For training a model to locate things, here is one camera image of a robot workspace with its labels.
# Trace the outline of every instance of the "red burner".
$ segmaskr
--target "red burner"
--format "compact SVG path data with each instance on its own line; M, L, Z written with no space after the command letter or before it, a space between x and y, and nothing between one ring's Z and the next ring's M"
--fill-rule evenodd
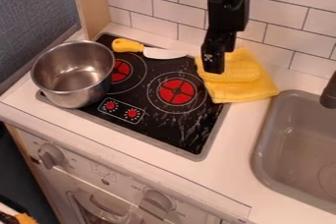
M193 83L183 79L163 82L159 87L160 98L171 105L184 105L195 97Z
M111 75L111 82L118 83L125 80L131 74L131 71L132 67L128 62L122 60L116 60Z
M113 110L116 107L116 103L115 102L107 102L106 103L106 108L108 110Z
M129 118L135 118L138 116L138 111L136 109L130 109L128 112L127 112L127 115Z

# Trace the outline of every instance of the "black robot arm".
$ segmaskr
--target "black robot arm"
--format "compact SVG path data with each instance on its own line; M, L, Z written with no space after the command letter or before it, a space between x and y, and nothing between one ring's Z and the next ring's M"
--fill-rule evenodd
M207 0L209 27L201 58L209 73L225 71L225 53L235 49L237 31L247 26L250 0Z

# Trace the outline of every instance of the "black cooktop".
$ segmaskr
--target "black cooktop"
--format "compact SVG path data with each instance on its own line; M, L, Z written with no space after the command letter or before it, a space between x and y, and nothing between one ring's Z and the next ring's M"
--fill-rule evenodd
M117 37L103 33L96 40L111 49ZM164 148L194 155L214 137L222 104L212 103L193 58L154 60L142 53L114 53L116 62L108 94L81 111L137 132Z

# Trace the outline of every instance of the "metal bowl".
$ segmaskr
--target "metal bowl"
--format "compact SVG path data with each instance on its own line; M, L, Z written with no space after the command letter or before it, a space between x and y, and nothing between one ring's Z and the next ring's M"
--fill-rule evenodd
M67 42L42 54L31 78L58 106L80 108L100 100L110 86L114 55L88 40Z

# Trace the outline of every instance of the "sink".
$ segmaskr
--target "sink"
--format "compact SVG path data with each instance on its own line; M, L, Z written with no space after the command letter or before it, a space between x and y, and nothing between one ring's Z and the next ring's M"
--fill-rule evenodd
M336 110L318 99L299 90L273 98L252 170L270 190L336 214Z

